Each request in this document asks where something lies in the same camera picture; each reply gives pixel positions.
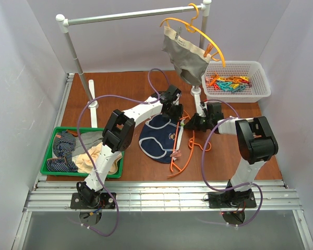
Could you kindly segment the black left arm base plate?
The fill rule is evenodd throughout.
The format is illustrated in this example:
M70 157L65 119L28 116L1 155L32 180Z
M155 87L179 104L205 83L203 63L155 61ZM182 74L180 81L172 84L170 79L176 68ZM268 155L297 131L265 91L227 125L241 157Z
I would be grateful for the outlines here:
M111 193L114 197L111 198L109 193L98 193L90 201L83 198L81 194L74 193L71 197L71 209L114 209L114 198L116 193Z

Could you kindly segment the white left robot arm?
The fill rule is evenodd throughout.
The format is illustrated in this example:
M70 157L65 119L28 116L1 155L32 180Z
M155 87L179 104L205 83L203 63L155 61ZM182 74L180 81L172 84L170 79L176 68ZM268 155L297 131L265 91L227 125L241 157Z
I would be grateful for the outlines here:
M114 110L103 129L101 151L97 160L92 161L93 169L83 182L78 182L77 192L87 207L94 208L100 202L100 192L115 158L131 144L135 127L154 115L167 118L180 118L183 106L178 103L182 92L174 85L166 91L155 92L147 100L138 101L135 107L120 111Z

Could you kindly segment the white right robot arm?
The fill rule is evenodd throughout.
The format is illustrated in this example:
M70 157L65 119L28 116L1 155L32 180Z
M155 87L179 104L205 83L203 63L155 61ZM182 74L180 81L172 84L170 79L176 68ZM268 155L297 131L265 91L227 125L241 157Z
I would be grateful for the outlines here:
M210 207L235 207L254 202L252 186L260 168L276 155L279 147L265 116L254 118L224 118L221 102L216 99L200 103L202 114L195 113L186 129L212 133L230 134L237 137L241 155L235 174L228 181L224 191L215 189L208 193L205 200Z

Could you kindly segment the orange plastic hanger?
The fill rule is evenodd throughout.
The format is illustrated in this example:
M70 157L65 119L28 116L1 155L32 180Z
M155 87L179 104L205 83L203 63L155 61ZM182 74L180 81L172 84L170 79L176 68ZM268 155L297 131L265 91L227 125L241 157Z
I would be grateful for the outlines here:
M189 113L184 111L184 115L180 118L180 122L177 123L175 133L177 139L174 142L172 152L180 150L182 155L178 158L171 158L171 163L169 165L170 174L166 177L168 180L173 179L184 172L191 162L195 149L200 149L203 153L212 150L210 142L208 142L207 148L203 149L203 144L196 141L196 132L194 130L191 130L188 138L185 137L186 132L184 126L182 127L180 123L185 123L186 121L189 121L190 118L191 116Z

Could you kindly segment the navy blue underwear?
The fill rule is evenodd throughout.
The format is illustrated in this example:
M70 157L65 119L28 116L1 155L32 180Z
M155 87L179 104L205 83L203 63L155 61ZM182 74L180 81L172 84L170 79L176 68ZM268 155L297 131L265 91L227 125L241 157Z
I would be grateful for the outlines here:
M147 120L139 136L140 149L152 160L171 163L171 154L180 148L183 127L175 120L157 114Z

